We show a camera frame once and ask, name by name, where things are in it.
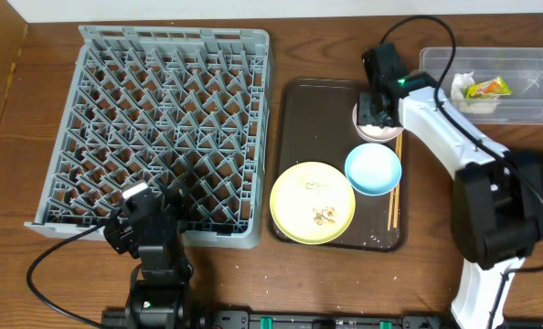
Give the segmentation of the pink bowl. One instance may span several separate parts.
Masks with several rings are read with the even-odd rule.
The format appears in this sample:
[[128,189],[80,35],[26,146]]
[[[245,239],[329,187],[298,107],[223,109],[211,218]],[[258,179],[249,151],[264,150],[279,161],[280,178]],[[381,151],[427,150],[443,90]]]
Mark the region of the pink bowl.
[[380,128],[374,125],[359,125],[357,122],[357,107],[356,104],[352,112],[353,126],[357,134],[367,142],[371,143],[386,143],[393,140],[403,132],[402,127],[384,127]]

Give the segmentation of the light blue bowl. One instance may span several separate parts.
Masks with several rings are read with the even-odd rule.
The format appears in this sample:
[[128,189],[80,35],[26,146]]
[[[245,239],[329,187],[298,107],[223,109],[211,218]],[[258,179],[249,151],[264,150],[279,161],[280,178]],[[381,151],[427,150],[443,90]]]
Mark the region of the light blue bowl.
[[351,186],[364,196],[382,196],[400,182],[402,166],[390,148],[379,143],[363,143],[345,160],[345,175]]

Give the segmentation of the yellow green snack wrapper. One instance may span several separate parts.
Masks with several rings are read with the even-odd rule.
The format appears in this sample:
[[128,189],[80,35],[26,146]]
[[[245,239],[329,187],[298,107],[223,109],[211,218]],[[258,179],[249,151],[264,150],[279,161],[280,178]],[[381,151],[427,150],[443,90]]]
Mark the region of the yellow green snack wrapper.
[[463,96],[466,99],[494,99],[509,96],[512,93],[513,91],[502,76],[463,89]]

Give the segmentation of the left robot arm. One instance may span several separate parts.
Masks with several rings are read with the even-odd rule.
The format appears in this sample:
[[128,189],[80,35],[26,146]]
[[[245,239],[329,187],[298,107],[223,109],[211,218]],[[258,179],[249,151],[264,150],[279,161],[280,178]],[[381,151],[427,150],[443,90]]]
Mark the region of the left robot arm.
[[140,264],[131,274],[130,291],[121,312],[105,311],[119,328],[183,328],[185,301],[194,269],[184,251],[187,214],[182,197],[163,191],[166,207],[141,181],[122,192],[118,212],[103,235],[113,249],[129,253]]

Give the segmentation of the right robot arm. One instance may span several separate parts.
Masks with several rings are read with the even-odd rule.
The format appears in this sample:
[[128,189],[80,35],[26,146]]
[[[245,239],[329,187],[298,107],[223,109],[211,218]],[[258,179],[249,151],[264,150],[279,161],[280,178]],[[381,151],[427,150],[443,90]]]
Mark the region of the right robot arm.
[[393,44],[361,60],[371,90],[359,97],[358,122],[413,133],[452,177],[451,231],[464,258],[453,324],[509,327],[504,306],[513,279],[543,271],[539,181],[453,107],[440,80],[409,73]]

